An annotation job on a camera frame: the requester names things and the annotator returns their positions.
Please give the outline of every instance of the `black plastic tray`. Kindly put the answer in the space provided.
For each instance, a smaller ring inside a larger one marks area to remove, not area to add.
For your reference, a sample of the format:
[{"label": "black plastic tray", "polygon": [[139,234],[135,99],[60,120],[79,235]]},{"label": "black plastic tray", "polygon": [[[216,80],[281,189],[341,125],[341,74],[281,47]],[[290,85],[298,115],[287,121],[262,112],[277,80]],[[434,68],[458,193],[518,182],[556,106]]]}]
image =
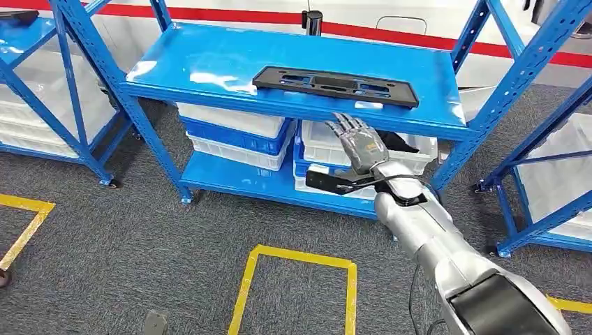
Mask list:
[{"label": "black plastic tray", "polygon": [[371,103],[417,107],[408,82],[327,71],[265,66],[254,78],[257,88],[284,89]]}]

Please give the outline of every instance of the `white plastic crate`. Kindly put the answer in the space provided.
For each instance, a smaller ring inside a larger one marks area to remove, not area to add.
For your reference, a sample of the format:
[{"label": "white plastic crate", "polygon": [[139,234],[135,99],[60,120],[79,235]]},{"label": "white plastic crate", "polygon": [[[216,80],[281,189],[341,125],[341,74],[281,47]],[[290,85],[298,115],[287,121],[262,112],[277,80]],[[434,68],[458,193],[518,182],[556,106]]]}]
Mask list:
[{"label": "white plastic crate", "polygon": [[251,151],[240,147],[235,147],[229,144],[215,142],[212,140],[206,140],[191,136],[186,133],[187,137],[193,143],[193,149],[196,151],[205,152],[214,156],[230,159],[231,161],[237,161],[244,164],[253,165],[259,168],[264,168],[272,171],[279,171],[284,157],[286,157],[286,150],[292,140],[294,132],[296,130],[296,121],[293,121],[288,129],[286,140],[284,141],[280,153],[277,156],[271,156],[263,154],[257,151]]},{"label": "white plastic crate", "polygon": [[[537,158],[592,149],[592,116],[574,113],[557,131],[530,152]],[[592,190],[592,156],[518,166],[534,223]],[[592,240],[592,212],[580,213],[550,232]]]},{"label": "white plastic crate", "polygon": [[244,131],[268,138],[276,138],[283,124],[283,117],[241,112],[238,110],[225,110],[222,108],[207,107],[178,103],[179,115],[216,124],[218,126]]},{"label": "white plastic crate", "polygon": [[[389,151],[392,161],[401,161],[413,174],[423,174],[427,163],[438,155],[438,141],[434,137],[407,135],[398,133],[407,144],[420,152],[416,154],[402,151]],[[304,143],[304,159],[311,162],[349,166],[347,157],[339,138],[323,122],[302,121],[302,141]]]},{"label": "white plastic crate", "polygon": [[[91,66],[80,56],[71,55],[71,58],[87,140],[91,142],[111,120],[115,110],[109,104],[108,97],[98,88]],[[15,72],[68,131],[78,138],[61,55],[38,50],[27,57]],[[61,140],[36,112],[4,84],[0,84],[0,124],[5,135],[15,133],[26,137],[33,131],[35,137]]]},{"label": "white plastic crate", "polygon": [[38,137],[31,137],[28,135],[21,135],[10,132],[0,132],[0,142],[2,144],[11,145],[24,149],[34,151],[41,151],[47,154],[54,154],[58,156],[65,156],[77,158],[78,155],[68,146],[64,141],[51,141],[47,139],[40,139]]},{"label": "white plastic crate", "polygon": [[[97,96],[95,101],[87,101],[81,104],[82,119],[84,121],[84,129],[87,132],[88,143],[94,140],[98,132],[115,115],[115,110],[109,103],[109,98],[101,92],[99,93],[101,96]],[[73,117],[72,119],[66,119],[63,125],[75,138],[79,138],[77,135],[76,121]],[[40,125],[37,122],[27,122],[19,119],[0,119],[0,132],[24,136],[34,135],[35,138],[41,140],[63,142],[45,122]]]},{"label": "white plastic crate", "polygon": [[569,220],[563,225],[551,229],[549,232],[552,234],[592,241],[592,222],[590,222],[589,218],[584,218],[582,214]]},{"label": "white plastic crate", "polygon": [[365,200],[372,200],[376,197],[376,191],[374,190],[373,186],[368,186],[361,190],[348,193],[345,195],[339,195],[323,190],[319,190],[317,188],[309,187],[306,185],[306,177],[298,177],[296,176],[296,172],[294,171],[294,189],[300,192],[308,192],[308,193],[320,193],[320,194],[328,194],[334,195],[336,197],[348,197],[348,198],[357,198],[357,199],[365,199]]}]

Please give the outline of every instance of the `floor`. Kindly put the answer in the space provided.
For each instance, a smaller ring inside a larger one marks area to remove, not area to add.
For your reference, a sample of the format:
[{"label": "floor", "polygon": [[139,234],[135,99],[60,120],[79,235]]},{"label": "floor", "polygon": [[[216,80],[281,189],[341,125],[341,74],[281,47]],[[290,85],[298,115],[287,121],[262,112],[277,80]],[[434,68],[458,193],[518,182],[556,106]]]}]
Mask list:
[{"label": "floor", "polygon": [[[529,89],[449,185],[445,205],[476,249],[505,231],[495,196],[469,186],[569,93]],[[181,167],[191,143],[175,111],[144,105]],[[99,186],[81,166],[0,154],[0,193],[56,204],[12,264],[15,281],[0,290],[0,334],[142,334],[149,311],[167,315],[168,334],[224,334],[257,244],[351,260],[357,333],[413,334],[407,301],[414,264],[380,223],[215,192],[182,205],[150,150],[131,136],[108,166],[123,188]],[[0,207],[0,253],[33,215]],[[592,302],[588,253],[526,246],[492,260],[551,296]],[[421,272],[416,288],[413,314],[424,334],[439,317],[438,304]],[[345,301],[345,270],[260,256],[240,334],[342,334]],[[574,334],[592,329],[590,315],[564,316]],[[443,326],[434,333],[447,334]]]}]

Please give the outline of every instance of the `caster wheel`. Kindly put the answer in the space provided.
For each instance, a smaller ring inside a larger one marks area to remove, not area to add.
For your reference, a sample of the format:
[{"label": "caster wheel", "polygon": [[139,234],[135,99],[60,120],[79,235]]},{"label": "caster wheel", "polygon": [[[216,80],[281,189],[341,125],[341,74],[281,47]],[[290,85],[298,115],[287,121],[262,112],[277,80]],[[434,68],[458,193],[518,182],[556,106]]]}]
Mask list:
[{"label": "caster wheel", "polygon": [[498,247],[495,245],[485,246],[485,252],[488,253],[491,257],[499,257]]},{"label": "caster wheel", "polygon": [[121,188],[121,182],[117,179],[111,179],[109,184],[107,185],[108,188]]},{"label": "caster wheel", "polygon": [[141,134],[139,134],[139,133],[136,133],[136,132],[133,132],[133,133],[131,133],[131,135],[132,135],[132,136],[133,136],[133,138],[135,138],[135,140],[137,140],[137,141],[141,141],[141,140],[143,140],[143,139],[144,139],[144,138],[142,137],[142,135],[141,135]]},{"label": "caster wheel", "polygon": [[0,269],[0,288],[5,288],[10,284],[12,276],[8,270]]},{"label": "caster wheel", "polygon": [[488,193],[488,192],[492,192],[493,191],[491,188],[483,189],[481,183],[477,183],[477,184],[471,185],[470,186],[470,189],[474,193]]}]

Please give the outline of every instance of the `red stripe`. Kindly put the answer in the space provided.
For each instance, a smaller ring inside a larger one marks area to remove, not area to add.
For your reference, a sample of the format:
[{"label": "red stripe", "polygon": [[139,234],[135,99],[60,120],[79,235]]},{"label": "red stripe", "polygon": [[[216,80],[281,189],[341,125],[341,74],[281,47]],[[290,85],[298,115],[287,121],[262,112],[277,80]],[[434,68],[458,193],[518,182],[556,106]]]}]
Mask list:
[{"label": "red stripe", "polygon": [[[26,2],[22,0],[0,0],[0,7],[50,10],[50,5],[47,0],[28,0]],[[181,20],[300,24],[300,13],[182,7],[169,7],[169,11],[171,17]],[[151,6],[134,6],[118,3],[110,3],[106,5],[99,13],[103,15],[127,17],[154,17]],[[333,22],[323,22],[323,33],[443,50],[451,50],[456,43],[456,40],[453,38],[403,33],[400,31],[382,30]],[[471,48],[471,53],[495,57],[511,57],[508,48],[505,45],[491,43],[475,43]],[[557,52],[551,60],[551,63],[578,66],[581,68],[592,68],[592,55]]]}]

